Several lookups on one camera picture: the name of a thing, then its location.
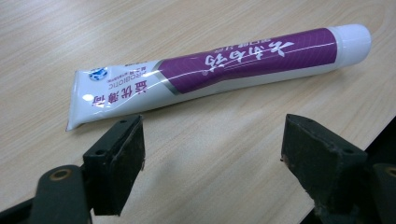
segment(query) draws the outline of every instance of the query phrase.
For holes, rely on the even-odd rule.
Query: purple label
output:
[[[158,70],[180,93],[223,80],[334,63],[335,38],[322,28],[163,60]]]

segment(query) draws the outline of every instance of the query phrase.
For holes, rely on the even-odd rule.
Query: screw hole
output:
[[[344,151],[345,153],[347,153],[347,154],[352,154],[352,153],[353,153],[353,150],[352,150],[352,149],[349,149],[349,148],[344,148],[343,151]]]
[[[396,177],[396,168],[394,168],[394,167],[388,167],[388,168],[387,168],[387,172],[388,172],[389,175],[391,175],[391,176],[393,176],[393,177]]]
[[[97,156],[102,156],[102,155],[104,155],[106,152],[104,151],[104,150],[102,150],[102,149],[99,149],[99,150],[97,150],[96,152],[95,152],[95,154],[97,155]]]
[[[66,179],[71,174],[72,174],[72,171],[70,169],[57,170],[49,176],[49,179],[52,181],[59,181],[59,180]]]

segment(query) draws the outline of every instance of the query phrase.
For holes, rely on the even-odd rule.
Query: tube cap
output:
[[[345,67],[363,61],[371,48],[371,35],[368,29],[360,24],[335,26],[332,29],[339,37],[340,49],[338,67]]]

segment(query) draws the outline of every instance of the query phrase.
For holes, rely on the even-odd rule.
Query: wooden table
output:
[[[313,202],[279,161],[285,116],[366,148],[396,115],[395,1],[4,1],[0,4],[0,210],[116,121],[65,132],[74,72],[176,57],[348,23],[362,63],[144,112],[146,169],[120,217],[94,223],[299,223]]]

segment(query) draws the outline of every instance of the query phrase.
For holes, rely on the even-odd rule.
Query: tube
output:
[[[369,31],[349,24],[147,63],[76,72],[67,131],[82,123],[361,62]]]

